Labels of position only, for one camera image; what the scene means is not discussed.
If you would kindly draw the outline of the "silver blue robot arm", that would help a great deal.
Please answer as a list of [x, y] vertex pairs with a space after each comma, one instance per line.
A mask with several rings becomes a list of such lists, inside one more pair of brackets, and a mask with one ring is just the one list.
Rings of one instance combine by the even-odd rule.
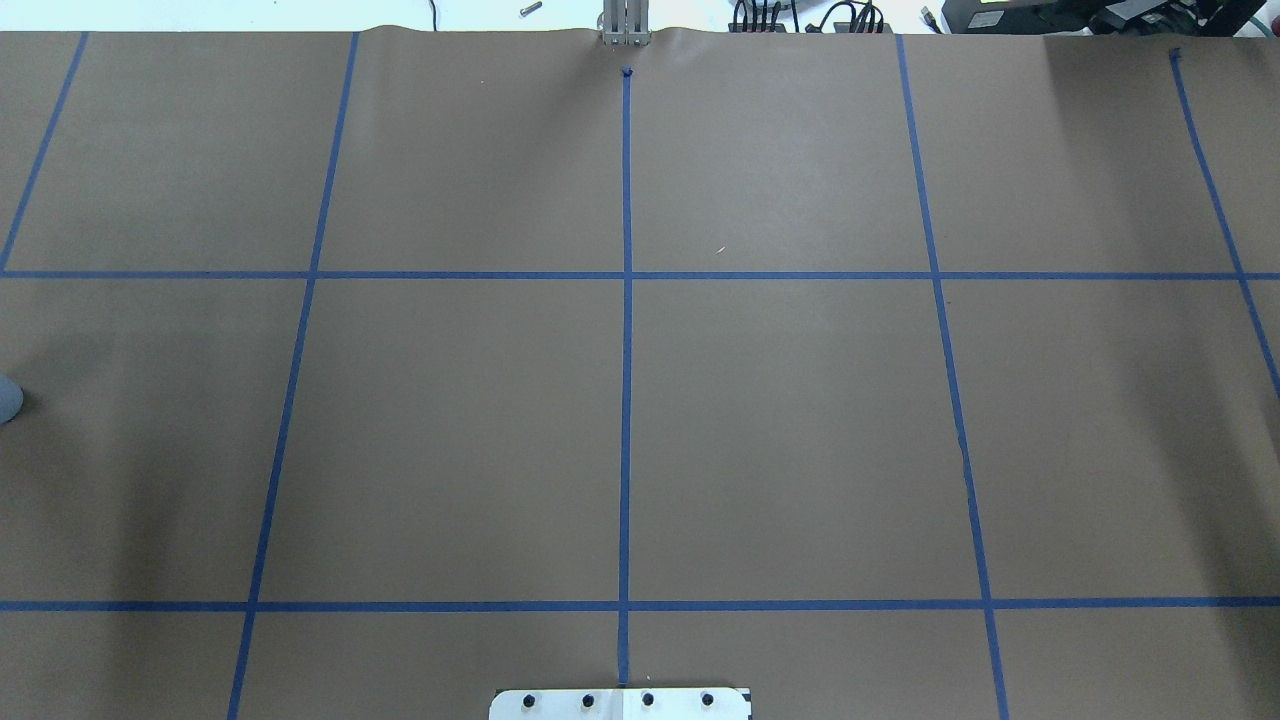
[[8, 424], [15, 419], [26, 400], [20, 386], [6, 375], [0, 375], [0, 423]]

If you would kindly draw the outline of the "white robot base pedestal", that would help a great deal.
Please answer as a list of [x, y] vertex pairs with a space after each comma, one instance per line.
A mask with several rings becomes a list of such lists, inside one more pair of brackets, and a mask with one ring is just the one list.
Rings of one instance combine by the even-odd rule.
[[502, 691], [489, 719], [753, 719], [749, 689], [732, 687]]

